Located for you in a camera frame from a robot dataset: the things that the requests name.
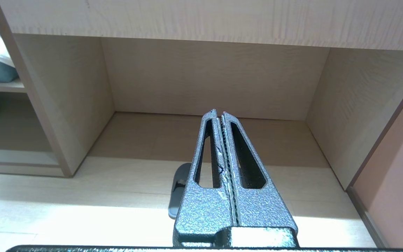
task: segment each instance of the wooden floor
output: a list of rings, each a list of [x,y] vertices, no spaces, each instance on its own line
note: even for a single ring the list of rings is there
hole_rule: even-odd
[[[302,121],[241,120],[301,247],[375,247]],[[173,173],[200,117],[117,113],[74,178],[0,174],[0,251],[17,244],[171,246]],[[211,185],[205,154],[200,184]]]

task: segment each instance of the pink wall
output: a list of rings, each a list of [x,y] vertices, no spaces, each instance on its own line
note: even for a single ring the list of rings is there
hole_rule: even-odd
[[[403,110],[354,188],[390,247],[403,247]]]

